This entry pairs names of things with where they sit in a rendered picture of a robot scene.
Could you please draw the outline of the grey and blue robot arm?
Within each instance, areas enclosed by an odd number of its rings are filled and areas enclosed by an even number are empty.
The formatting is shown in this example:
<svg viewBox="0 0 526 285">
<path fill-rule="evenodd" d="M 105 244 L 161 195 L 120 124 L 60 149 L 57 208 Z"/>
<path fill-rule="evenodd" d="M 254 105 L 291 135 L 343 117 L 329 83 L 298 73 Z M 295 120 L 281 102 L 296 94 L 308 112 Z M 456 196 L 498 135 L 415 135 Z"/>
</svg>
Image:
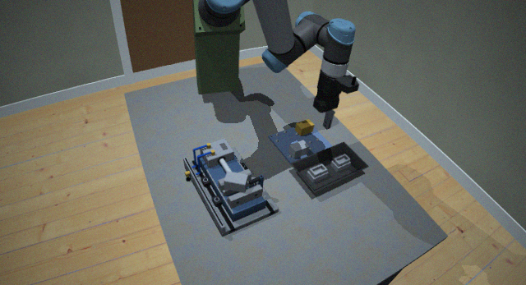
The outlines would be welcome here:
<svg viewBox="0 0 526 285">
<path fill-rule="evenodd" d="M 208 25 L 225 27 L 237 19 L 239 7 L 249 1 L 199 0 L 198 10 Z M 273 72 L 281 72 L 315 44 L 324 47 L 323 58 L 327 62 L 348 63 L 356 30 L 351 21 L 339 18 L 328 21 L 305 11 L 298 16 L 293 29 L 287 0 L 252 1 L 268 46 L 261 57 Z"/>
</svg>

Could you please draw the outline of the yellow rectangular block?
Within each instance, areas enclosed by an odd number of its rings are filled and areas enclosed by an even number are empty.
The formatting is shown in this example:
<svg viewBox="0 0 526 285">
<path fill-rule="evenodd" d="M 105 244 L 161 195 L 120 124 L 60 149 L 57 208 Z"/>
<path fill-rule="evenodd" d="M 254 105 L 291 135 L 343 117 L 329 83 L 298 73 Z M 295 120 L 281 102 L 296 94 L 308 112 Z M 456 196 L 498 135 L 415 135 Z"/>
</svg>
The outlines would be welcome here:
<svg viewBox="0 0 526 285">
<path fill-rule="evenodd" d="M 295 131 L 300 135 L 306 135 L 313 132 L 314 124 L 309 120 L 296 123 Z"/>
</svg>

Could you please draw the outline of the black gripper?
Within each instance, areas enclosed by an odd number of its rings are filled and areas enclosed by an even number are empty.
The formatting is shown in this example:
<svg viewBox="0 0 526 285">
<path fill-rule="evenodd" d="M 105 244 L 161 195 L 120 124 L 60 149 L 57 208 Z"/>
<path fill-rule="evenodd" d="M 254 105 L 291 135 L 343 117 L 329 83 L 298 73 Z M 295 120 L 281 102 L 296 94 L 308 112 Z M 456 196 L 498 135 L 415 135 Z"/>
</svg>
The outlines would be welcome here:
<svg viewBox="0 0 526 285">
<path fill-rule="evenodd" d="M 339 95 L 341 92 L 349 94 L 358 91 L 359 84 L 356 80 L 357 77 L 352 77 L 351 75 L 346 76 L 347 69 L 348 64 L 335 65 L 322 58 L 321 71 L 317 84 L 317 95 L 314 98 L 313 107 L 318 112 L 325 113 L 323 127 L 326 130 L 331 127 L 335 114 L 333 109 L 339 105 Z"/>
</svg>

